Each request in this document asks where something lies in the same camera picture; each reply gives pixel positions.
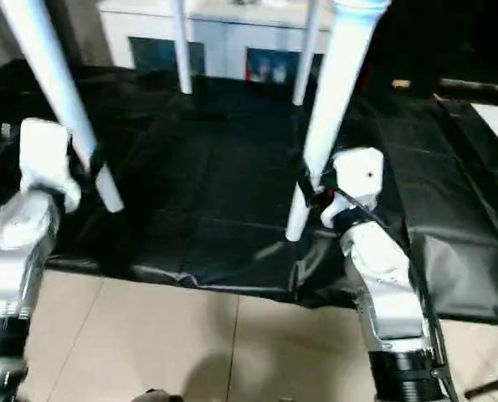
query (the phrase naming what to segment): black clamp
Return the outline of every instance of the black clamp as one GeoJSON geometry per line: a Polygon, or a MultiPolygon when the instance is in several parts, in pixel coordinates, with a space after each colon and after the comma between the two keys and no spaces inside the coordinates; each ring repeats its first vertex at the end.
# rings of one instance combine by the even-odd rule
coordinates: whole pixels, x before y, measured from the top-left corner
{"type": "Polygon", "coordinates": [[[89,162],[89,172],[87,175],[90,178],[90,181],[95,182],[96,178],[98,177],[98,174],[100,173],[100,170],[104,167],[105,165],[105,159],[104,159],[104,153],[101,149],[101,146],[96,146],[96,149],[92,152],[92,155],[90,155],[90,162],[89,162]]]}
{"type": "Polygon", "coordinates": [[[308,208],[326,207],[332,202],[334,192],[337,189],[336,172],[334,170],[324,172],[321,175],[321,189],[318,190],[315,190],[314,186],[312,186],[310,169],[306,166],[304,159],[301,160],[297,171],[297,184],[305,196],[305,202],[308,208]]]}

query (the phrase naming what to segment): black cloth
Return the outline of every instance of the black cloth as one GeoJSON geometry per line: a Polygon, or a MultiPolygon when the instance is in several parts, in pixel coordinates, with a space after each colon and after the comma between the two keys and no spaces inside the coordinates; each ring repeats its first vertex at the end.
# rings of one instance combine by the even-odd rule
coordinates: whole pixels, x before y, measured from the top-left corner
{"type": "MultiPolygon", "coordinates": [[[[298,244],[284,238],[310,99],[294,108],[291,88],[203,77],[187,96],[168,73],[116,68],[74,78],[126,208],[107,213],[89,181],[50,268],[352,306],[317,211],[298,244]]],[[[27,65],[10,64],[0,125],[30,116],[54,119],[27,65]]],[[[464,103],[355,95],[336,146],[359,145],[385,152],[376,212],[425,274],[440,316],[498,323],[496,135],[464,103]]],[[[19,176],[18,144],[0,139],[0,204],[19,176]]]]}

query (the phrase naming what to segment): cabinet door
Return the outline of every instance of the cabinet door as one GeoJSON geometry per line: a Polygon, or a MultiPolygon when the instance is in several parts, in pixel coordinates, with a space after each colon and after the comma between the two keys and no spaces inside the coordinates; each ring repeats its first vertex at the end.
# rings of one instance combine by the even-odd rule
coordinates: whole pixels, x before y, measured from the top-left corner
{"type": "MultiPolygon", "coordinates": [[[[174,22],[169,17],[159,17],[140,14],[102,13],[101,20],[105,37],[110,48],[113,63],[120,67],[135,69],[136,54],[139,49],[145,53],[147,62],[154,60],[151,52],[158,51],[158,62],[173,60],[173,45],[162,46],[167,41],[174,40],[174,22]],[[157,44],[138,39],[160,39],[157,44]]],[[[203,64],[206,75],[224,77],[226,75],[224,55],[226,26],[222,23],[186,20],[187,40],[190,51],[193,52],[193,66],[203,64]]]]}
{"type": "MultiPolygon", "coordinates": [[[[276,75],[275,77],[282,77],[285,81],[293,80],[304,34],[305,30],[298,28],[229,24],[227,76],[237,80],[250,80],[251,77],[259,80],[255,77],[270,70],[269,74],[276,75]],[[254,70],[258,69],[261,74],[254,75],[254,70]]],[[[328,32],[319,32],[315,54],[325,53],[329,36],[328,32]]],[[[313,63],[316,70],[320,62],[321,56],[316,56],[313,63]]]]}

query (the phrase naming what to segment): black cable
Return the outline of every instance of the black cable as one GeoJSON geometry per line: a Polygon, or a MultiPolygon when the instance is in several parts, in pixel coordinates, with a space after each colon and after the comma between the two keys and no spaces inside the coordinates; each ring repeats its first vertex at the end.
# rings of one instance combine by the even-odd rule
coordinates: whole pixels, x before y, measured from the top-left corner
{"type": "Polygon", "coordinates": [[[345,198],[349,204],[352,204],[355,207],[359,208],[369,219],[375,221],[375,223],[381,226],[384,229],[384,231],[387,232],[387,234],[390,237],[392,237],[391,234],[388,233],[388,226],[378,216],[376,216],[368,207],[366,207],[366,205],[364,205],[363,203],[361,203],[356,198],[352,197],[351,195],[349,195],[339,187],[334,188],[334,190],[338,194],[340,194],[343,198],[345,198]]]}

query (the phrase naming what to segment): picture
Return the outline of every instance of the picture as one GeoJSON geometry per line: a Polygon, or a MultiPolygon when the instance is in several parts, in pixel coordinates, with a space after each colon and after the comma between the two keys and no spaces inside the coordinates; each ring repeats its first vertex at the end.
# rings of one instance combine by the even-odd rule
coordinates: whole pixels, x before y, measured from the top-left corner
{"type": "MultiPolygon", "coordinates": [[[[293,85],[299,58],[298,52],[248,48],[245,79],[253,82],[293,85]]],[[[310,72],[312,79],[317,79],[319,75],[321,59],[321,54],[314,54],[310,72]]]]}
{"type": "MultiPolygon", "coordinates": [[[[135,67],[141,71],[177,70],[174,41],[130,37],[135,67]]],[[[204,45],[189,42],[189,59],[192,75],[205,75],[204,45]]]]}

